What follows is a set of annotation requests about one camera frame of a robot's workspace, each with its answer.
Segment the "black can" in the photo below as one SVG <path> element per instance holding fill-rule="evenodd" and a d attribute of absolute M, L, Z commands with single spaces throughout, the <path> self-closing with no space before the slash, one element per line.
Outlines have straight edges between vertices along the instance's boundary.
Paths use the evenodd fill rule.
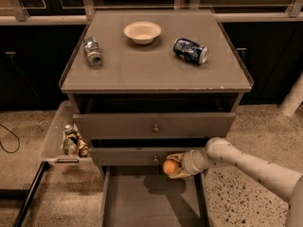
<path fill-rule="evenodd" d="M 207 60 L 206 46 L 200 46 L 199 44 L 184 38 L 176 40 L 173 45 L 173 52 L 178 57 L 199 65 Z"/>

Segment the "white robotic arm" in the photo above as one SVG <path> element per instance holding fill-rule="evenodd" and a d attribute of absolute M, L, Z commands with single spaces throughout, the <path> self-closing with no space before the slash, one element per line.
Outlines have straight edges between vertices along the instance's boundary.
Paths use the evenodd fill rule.
<path fill-rule="evenodd" d="M 289 203 L 287 227 L 303 226 L 303 174 L 246 154 L 222 138 L 210 139 L 205 148 L 172 154 L 180 164 L 172 179 L 195 175 L 205 169 L 229 164 L 237 167 Z"/>

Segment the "white bowl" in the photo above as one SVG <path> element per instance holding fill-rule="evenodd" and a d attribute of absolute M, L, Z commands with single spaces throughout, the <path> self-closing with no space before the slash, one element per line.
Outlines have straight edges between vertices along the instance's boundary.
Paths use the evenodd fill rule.
<path fill-rule="evenodd" d="M 151 22 L 135 22 L 124 28 L 124 34 L 136 44 L 150 44 L 161 33 L 161 27 Z"/>

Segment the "floor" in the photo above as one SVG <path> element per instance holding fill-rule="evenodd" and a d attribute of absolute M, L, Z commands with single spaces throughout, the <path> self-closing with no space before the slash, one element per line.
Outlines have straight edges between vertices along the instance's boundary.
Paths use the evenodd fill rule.
<path fill-rule="evenodd" d="M 0 113 L 0 123 L 20 139 L 16 153 L 0 148 L 1 189 L 29 188 L 55 113 Z M 303 172 L 303 105 L 290 118 L 277 105 L 239 106 L 226 139 L 246 153 Z M 16 138 L 2 127 L 0 140 L 6 150 L 17 147 Z M 102 186 L 103 177 L 93 164 L 67 171 L 52 166 L 42 178 L 23 226 L 98 226 Z M 234 166 L 210 169 L 206 192 L 214 227 L 284 226 L 287 203 Z M 12 226 L 19 207 L 18 201 L 0 201 L 0 226 Z"/>

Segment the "black cabinet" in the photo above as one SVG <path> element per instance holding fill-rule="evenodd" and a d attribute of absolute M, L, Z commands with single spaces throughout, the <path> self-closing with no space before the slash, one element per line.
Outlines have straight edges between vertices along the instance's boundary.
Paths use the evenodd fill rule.
<path fill-rule="evenodd" d="M 255 85 L 242 104 L 280 103 L 303 70 L 303 23 L 226 23 Z"/>
<path fill-rule="evenodd" d="M 55 110 L 84 26 L 0 26 L 0 110 Z"/>

